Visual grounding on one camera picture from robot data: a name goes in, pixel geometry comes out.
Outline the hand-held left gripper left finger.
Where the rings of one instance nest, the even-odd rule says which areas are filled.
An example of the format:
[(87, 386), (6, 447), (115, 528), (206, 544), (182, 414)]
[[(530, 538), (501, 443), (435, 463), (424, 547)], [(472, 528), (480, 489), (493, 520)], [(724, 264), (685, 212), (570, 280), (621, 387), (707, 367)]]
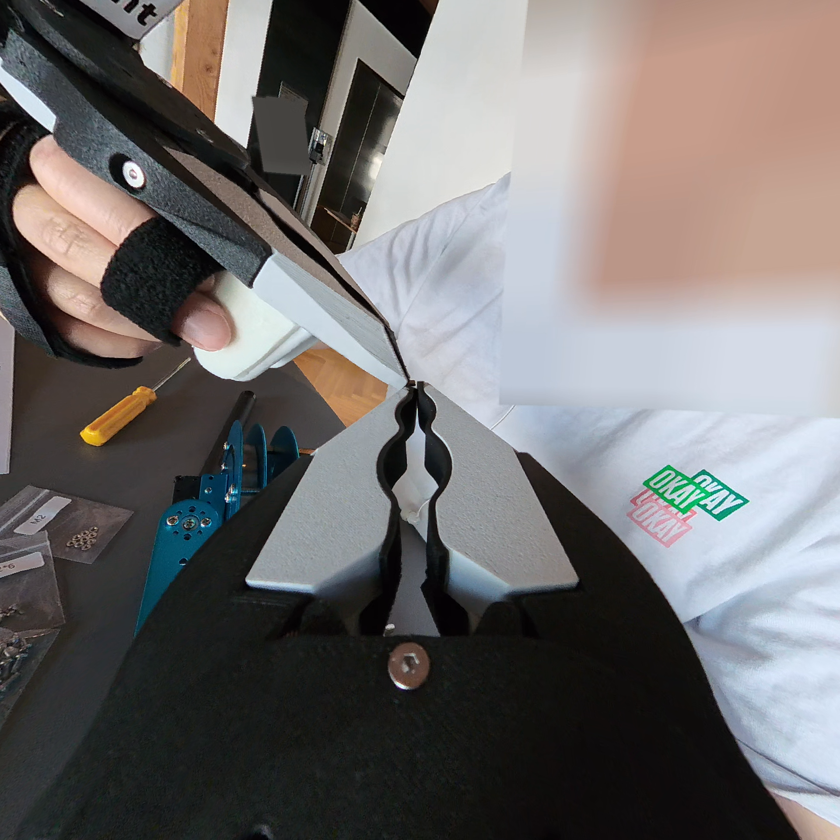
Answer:
[(250, 587), (313, 595), (352, 634), (382, 634), (402, 568), (393, 487), (416, 412), (416, 389), (404, 387), (317, 450), (246, 576)]

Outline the wooden post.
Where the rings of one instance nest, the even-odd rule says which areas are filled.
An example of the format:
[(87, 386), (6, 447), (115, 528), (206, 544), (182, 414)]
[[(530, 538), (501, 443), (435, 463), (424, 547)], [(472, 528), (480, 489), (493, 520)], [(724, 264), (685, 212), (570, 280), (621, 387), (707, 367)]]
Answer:
[(228, 1), (184, 1), (174, 11), (171, 84), (214, 121)]

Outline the person in white shirt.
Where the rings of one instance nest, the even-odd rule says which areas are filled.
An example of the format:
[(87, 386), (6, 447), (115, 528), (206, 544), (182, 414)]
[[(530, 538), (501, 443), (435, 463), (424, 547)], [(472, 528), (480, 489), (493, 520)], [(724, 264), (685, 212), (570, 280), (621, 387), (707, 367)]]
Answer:
[(339, 261), (412, 373), (534, 456), (641, 560), (798, 834), (838, 838), (838, 421), (500, 404), (509, 184)]

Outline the small clear hardware bag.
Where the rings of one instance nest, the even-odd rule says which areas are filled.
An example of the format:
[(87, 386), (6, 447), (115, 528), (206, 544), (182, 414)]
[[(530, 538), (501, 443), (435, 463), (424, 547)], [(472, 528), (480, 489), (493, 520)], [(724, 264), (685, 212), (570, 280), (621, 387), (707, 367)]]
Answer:
[(2, 630), (23, 633), (65, 623), (49, 539), (44, 532), (1, 538)]
[(59, 634), (59, 628), (1, 629), (1, 727)]

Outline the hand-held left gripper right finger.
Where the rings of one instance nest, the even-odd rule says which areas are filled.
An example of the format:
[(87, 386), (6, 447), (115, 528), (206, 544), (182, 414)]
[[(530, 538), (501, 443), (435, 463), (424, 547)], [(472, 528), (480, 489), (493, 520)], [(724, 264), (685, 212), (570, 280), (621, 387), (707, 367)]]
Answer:
[(437, 485), (422, 591), (438, 631), (466, 635), (495, 602), (578, 585), (515, 450), (425, 383), (417, 415)]

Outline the yellow screwdriver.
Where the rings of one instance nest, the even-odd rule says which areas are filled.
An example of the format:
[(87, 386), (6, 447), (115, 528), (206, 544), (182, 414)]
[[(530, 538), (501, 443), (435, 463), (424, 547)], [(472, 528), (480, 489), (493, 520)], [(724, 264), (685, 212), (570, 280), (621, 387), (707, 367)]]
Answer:
[(80, 431), (81, 439), (88, 445), (102, 446), (140, 415), (150, 404), (156, 401), (156, 393), (173, 376), (192, 361), (185, 359), (154, 386), (139, 386), (130, 395), (124, 397), (107, 412), (100, 415)]

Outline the black cylindrical rod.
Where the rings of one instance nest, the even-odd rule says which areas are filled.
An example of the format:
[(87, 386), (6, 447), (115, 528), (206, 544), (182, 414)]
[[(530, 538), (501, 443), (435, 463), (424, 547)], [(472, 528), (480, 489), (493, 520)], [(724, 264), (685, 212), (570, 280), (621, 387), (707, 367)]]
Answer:
[(256, 395), (252, 391), (242, 391), (239, 394), (201, 467), (200, 475), (217, 474), (222, 471), (230, 430), (235, 423), (247, 423), (255, 402)]

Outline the person's right hand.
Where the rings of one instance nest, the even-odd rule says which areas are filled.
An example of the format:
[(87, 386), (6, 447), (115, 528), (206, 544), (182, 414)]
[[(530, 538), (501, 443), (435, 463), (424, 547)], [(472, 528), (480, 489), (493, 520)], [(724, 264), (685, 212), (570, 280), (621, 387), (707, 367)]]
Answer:
[(13, 219), (47, 315), (72, 347), (134, 359), (159, 346), (102, 298), (105, 269), (123, 241), (154, 211), (73, 161), (52, 135), (29, 155), (35, 178), (16, 194)]

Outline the blue toy robot arm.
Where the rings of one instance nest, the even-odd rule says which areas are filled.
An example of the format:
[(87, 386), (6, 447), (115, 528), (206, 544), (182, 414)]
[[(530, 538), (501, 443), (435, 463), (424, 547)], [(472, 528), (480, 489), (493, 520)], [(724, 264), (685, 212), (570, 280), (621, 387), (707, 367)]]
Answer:
[(210, 536), (301, 455), (311, 454), (311, 449), (299, 448), (289, 427), (280, 427), (267, 440), (261, 425), (255, 424), (245, 434), (244, 426), (235, 423), (221, 472), (176, 478), (172, 504), (161, 515), (156, 531), (136, 633)]

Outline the dark grey desk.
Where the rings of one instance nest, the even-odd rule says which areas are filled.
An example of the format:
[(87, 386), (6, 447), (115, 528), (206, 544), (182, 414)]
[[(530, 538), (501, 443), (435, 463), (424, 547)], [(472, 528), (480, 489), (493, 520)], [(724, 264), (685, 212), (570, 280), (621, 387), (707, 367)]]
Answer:
[(69, 728), (84, 727), (82, 719), (99, 704), (133, 639), (174, 477), (197, 474), (240, 392), (256, 393), (251, 422), (268, 434), (288, 425), (303, 447), (326, 442), (343, 424), (293, 365), (234, 383), (189, 363), (139, 418), (92, 447), (80, 430), (135, 386), (156, 383), (185, 352), (158, 350), (132, 369), (102, 371), (15, 342), (11, 472), (2, 476), (2, 501), (33, 485), (133, 513), (94, 563), (56, 564), (67, 623), (3, 727), (8, 734), (20, 721), (25, 734), (34, 734), (36, 723), (27, 718), (37, 719), (43, 699), (66, 701)]

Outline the printed instruction sheet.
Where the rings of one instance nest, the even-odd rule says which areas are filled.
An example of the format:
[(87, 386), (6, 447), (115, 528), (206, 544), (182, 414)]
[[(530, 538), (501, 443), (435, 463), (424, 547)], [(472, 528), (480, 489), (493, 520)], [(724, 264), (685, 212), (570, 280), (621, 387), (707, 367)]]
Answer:
[(0, 327), (0, 472), (5, 475), (9, 472), (12, 445), (15, 331), (4, 318)]

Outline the small bag of tiny nuts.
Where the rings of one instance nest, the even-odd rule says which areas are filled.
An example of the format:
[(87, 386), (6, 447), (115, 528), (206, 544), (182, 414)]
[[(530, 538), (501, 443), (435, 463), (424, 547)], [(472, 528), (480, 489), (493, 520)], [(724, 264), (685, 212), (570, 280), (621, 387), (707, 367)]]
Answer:
[(92, 564), (132, 515), (128, 509), (27, 486), (2, 504), (1, 534), (44, 534), (54, 557)]

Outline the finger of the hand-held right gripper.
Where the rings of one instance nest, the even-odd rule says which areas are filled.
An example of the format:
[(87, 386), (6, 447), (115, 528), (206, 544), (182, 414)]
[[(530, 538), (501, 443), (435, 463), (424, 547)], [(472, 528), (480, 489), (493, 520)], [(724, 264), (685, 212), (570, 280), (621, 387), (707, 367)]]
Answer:
[(352, 297), (361, 289), (288, 205), (267, 190), (249, 196), (195, 157), (170, 153), (271, 247), (251, 287), (228, 271), (217, 275), (213, 295), (234, 337), (223, 350), (195, 350), (205, 370), (246, 382), (320, 341), (386, 384), (408, 380), (378, 312), (367, 297)]

